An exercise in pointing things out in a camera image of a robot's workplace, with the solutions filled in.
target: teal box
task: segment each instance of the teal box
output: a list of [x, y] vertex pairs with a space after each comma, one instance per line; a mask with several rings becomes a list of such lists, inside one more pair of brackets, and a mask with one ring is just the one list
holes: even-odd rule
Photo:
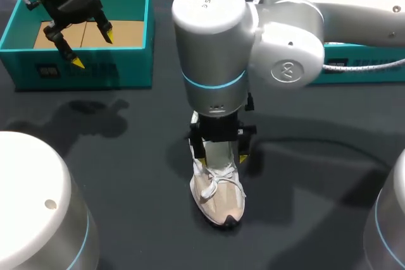
[[[325, 64], [367, 66], [405, 58], [404, 47], [366, 47], [355, 44], [325, 44]], [[405, 82], [405, 66], [364, 72], [323, 70], [313, 84]]]
[[42, 6], [29, 11], [22, 0], [17, 0], [0, 40], [0, 60], [16, 90], [100, 90], [152, 85], [151, 0], [101, 2], [109, 20], [144, 22], [142, 47], [74, 48], [86, 67], [83, 70], [64, 61], [57, 49], [33, 49], [41, 23], [51, 19]]

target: white sneaker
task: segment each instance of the white sneaker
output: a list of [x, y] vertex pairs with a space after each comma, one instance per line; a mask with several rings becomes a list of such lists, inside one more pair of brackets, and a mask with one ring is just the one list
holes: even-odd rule
[[[198, 121], [194, 112], [191, 123]], [[237, 224], [245, 209], [245, 193], [239, 182], [230, 142], [204, 142], [206, 162], [193, 158], [194, 176], [190, 182], [191, 193], [201, 212], [218, 226]]]

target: shoelace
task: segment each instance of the shoelace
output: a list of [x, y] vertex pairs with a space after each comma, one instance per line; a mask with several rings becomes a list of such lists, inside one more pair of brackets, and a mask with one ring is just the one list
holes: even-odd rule
[[208, 168], [206, 168], [206, 170], [208, 172], [209, 179], [211, 180], [211, 184], [201, 192], [202, 198], [204, 199], [212, 198], [212, 196], [214, 196], [214, 194], [216, 193], [218, 185], [220, 183], [233, 183], [242, 192], [243, 197], [246, 197], [242, 185], [238, 181], [232, 179], [235, 171], [235, 168], [233, 168], [232, 163], [229, 164], [225, 170], [221, 170], [221, 173], [213, 171], [212, 169]]

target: small hole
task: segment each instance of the small hole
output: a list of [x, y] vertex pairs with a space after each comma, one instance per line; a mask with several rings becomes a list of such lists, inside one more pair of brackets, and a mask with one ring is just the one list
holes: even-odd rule
[[54, 200], [48, 199], [45, 201], [45, 207], [47, 207], [49, 210], [55, 210], [57, 205]]

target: black table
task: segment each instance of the black table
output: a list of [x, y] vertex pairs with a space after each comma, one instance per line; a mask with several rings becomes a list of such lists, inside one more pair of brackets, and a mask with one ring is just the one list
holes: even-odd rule
[[[0, 0], [0, 30], [14, 2]], [[15, 93], [0, 64], [0, 128], [64, 158], [99, 228], [100, 269], [355, 269], [368, 211], [405, 148], [405, 85], [280, 91], [251, 75], [256, 110], [242, 119], [259, 135], [240, 168], [246, 213], [220, 232], [190, 195], [172, 0], [153, 2], [151, 90]]]

